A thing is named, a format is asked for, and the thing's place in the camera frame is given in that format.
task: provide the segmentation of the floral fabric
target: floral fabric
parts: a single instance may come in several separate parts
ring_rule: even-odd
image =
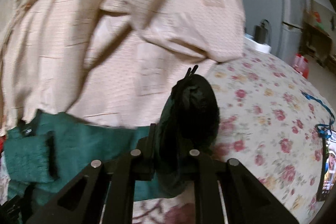
[[[315,125],[327,111],[301,90],[327,101],[278,58],[244,51],[244,57],[216,65],[211,83],[221,113],[215,158],[237,158],[298,219],[309,223],[322,206],[316,193],[322,169],[322,140]],[[133,224],[194,224],[194,192],[172,199],[134,203]]]

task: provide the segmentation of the floral tablecloth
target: floral tablecloth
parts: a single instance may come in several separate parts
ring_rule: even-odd
[[[214,156],[240,160],[301,224],[309,223],[322,206],[315,197],[323,149],[314,126],[329,115],[301,90],[330,105],[286,63],[248,49],[243,58],[216,65],[207,79],[221,115]],[[0,200],[7,183],[0,172]],[[176,198],[135,202],[133,224],[193,224],[194,215],[190,185]]]

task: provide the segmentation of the blue strap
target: blue strap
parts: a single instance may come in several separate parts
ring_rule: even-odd
[[[316,99],[315,97],[309,95],[306,92],[301,91],[301,93],[308,100],[314,100],[314,101],[317,101],[318,103],[320,103],[329,112],[329,114],[330,114],[329,125],[328,124],[319,123],[319,124],[317,124],[315,126],[316,130],[318,131],[318,133],[321,135],[322,138],[329,139],[331,137],[331,135],[332,135],[331,126],[335,122],[335,115],[331,112],[331,110],[329,109],[329,107],[327,107],[321,100]]]

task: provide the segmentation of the black cord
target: black cord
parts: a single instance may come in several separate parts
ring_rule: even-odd
[[[271,36],[272,36],[272,27],[267,19],[261,21],[261,26],[265,27],[265,22],[267,22],[267,34],[268,34],[268,45],[271,46]]]

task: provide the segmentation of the silver screw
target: silver screw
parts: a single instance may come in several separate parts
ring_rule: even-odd
[[[92,162],[91,162],[91,166],[93,167],[93,168],[97,168],[97,167],[99,167],[101,165],[101,161],[100,160],[93,160]]]
[[[238,166],[239,161],[237,159],[229,159],[229,164],[233,166]]]
[[[134,156],[134,157],[140,156],[141,155],[141,150],[139,150],[139,149],[133,149],[131,151],[131,155]]]
[[[193,157],[196,157],[200,154],[200,152],[197,149],[192,149],[189,151],[189,154]]]

